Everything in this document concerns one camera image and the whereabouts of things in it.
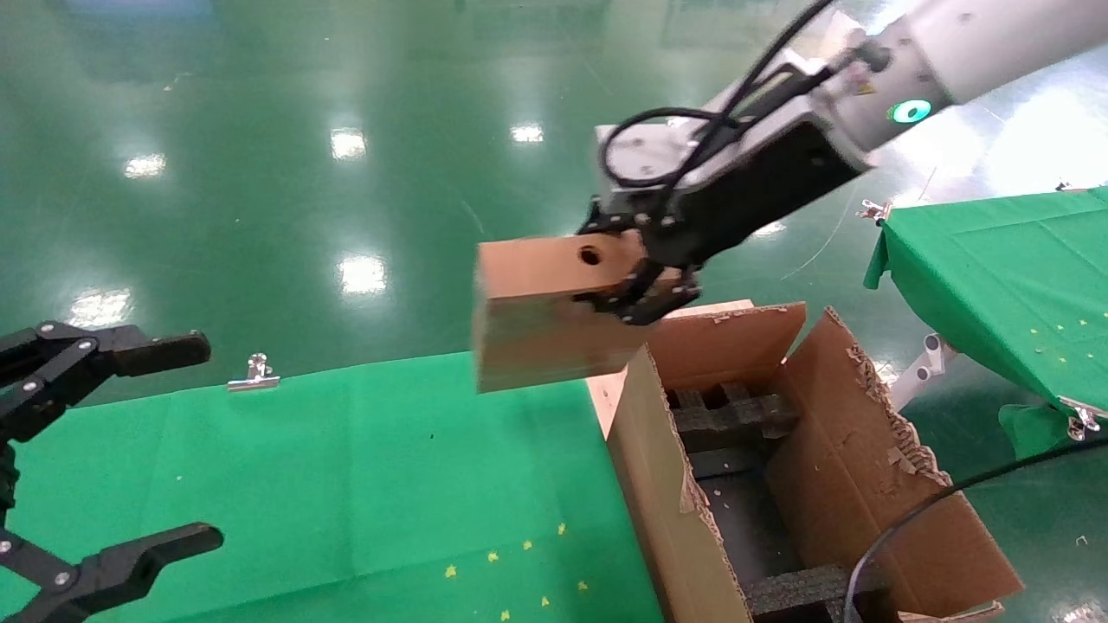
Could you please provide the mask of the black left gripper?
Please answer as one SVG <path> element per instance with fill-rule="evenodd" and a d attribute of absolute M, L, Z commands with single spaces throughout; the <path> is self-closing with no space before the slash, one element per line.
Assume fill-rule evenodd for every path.
<path fill-rule="evenodd" d="M 83 330 L 44 321 L 3 337 L 1 438 L 25 443 L 68 408 L 114 377 L 142 377 L 211 360 L 202 331 L 151 338 L 135 324 Z M 16 448 L 1 446 L 1 512 L 16 505 Z M 165 566 L 224 544 L 217 527 L 194 522 L 101 549 L 70 564 L 47 549 L 1 530 L 1 564 L 39 588 L 6 622 L 84 622 L 148 595 Z"/>

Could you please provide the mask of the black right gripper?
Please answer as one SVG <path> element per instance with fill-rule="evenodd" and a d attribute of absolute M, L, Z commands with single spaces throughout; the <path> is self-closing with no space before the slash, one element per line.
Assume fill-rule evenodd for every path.
<path fill-rule="evenodd" d="M 647 257 L 602 261 L 605 280 L 575 292 L 571 300 L 627 326 L 660 321 L 699 299 L 706 261 L 859 174 L 859 165 L 847 161 L 821 129 L 801 121 L 701 188 L 676 194 L 669 226 L 658 225 L 667 205 L 657 197 L 592 197 L 577 236 L 634 232 Z"/>

